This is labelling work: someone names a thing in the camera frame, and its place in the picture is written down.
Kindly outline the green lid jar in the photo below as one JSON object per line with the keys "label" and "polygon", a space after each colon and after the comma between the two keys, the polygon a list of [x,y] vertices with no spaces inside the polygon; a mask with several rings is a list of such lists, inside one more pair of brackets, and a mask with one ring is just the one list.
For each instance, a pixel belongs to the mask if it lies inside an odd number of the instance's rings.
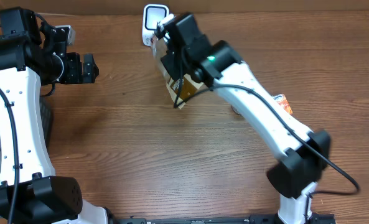
{"label": "green lid jar", "polygon": [[236,113],[236,114],[238,114],[238,115],[240,115],[240,116],[242,116],[242,114],[234,107],[234,106],[231,106],[231,108],[232,108],[232,110]]}

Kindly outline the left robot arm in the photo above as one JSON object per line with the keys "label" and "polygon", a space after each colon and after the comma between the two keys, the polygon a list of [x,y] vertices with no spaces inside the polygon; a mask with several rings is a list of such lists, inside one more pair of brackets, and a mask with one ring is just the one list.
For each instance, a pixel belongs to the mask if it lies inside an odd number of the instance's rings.
{"label": "left robot arm", "polygon": [[67,52],[69,26],[14,7],[0,12],[0,217],[9,223],[114,223],[111,212],[82,197],[73,177],[55,173],[40,109],[44,85],[94,83],[92,54]]}

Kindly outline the orange snack packet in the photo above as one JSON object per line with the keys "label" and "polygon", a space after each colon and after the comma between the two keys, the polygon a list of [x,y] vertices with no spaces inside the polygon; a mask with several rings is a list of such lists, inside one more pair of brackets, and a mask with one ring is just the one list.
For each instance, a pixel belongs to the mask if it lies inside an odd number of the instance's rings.
{"label": "orange snack packet", "polygon": [[284,94],[278,94],[272,96],[274,101],[280,105],[288,114],[292,114],[292,108],[289,105],[289,102]]}

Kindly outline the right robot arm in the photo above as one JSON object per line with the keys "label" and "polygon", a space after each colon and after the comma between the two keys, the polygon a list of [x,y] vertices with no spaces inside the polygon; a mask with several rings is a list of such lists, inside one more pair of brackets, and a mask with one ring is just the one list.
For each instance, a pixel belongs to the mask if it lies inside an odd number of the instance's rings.
{"label": "right robot arm", "polygon": [[158,22],[152,50],[161,71],[173,80],[188,74],[231,104],[277,160],[267,177],[280,194],[279,210],[274,215],[252,215],[250,223],[335,223],[333,215],[311,211],[312,193],[329,157],[326,131],[314,133],[293,118],[262,87],[237,51],[224,40],[210,43],[191,13],[171,14]]}

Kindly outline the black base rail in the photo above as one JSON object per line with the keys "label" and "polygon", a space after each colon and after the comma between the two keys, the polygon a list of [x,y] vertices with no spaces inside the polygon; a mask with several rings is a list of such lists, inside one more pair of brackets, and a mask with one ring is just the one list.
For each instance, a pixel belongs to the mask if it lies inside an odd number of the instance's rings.
{"label": "black base rail", "polygon": [[117,219],[118,224],[278,224],[281,223],[277,215],[250,215],[243,218],[188,218],[188,219],[157,219],[145,218]]}

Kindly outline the brown snack pouch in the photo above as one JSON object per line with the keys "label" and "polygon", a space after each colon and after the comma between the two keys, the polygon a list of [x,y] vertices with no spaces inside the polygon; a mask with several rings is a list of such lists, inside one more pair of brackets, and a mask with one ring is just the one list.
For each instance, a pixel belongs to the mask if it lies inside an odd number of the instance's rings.
{"label": "brown snack pouch", "polygon": [[203,82],[195,82],[186,72],[186,66],[182,60],[181,50],[175,50],[169,46],[169,35],[158,39],[155,35],[151,38],[151,52],[154,57],[156,70],[165,81],[165,86],[178,109],[185,105],[184,100],[194,96],[204,86]]}

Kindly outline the white barcode scanner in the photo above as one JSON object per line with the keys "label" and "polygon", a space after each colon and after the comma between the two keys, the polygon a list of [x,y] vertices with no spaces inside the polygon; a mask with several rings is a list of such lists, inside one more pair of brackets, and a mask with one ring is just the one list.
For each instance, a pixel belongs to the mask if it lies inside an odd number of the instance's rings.
{"label": "white barcode scanner", "polygon": [[143,10],[142,41],[146,46],[151,45],[151,38],[157,23],[169,15],[169,8],[163,4],[147,4]]}

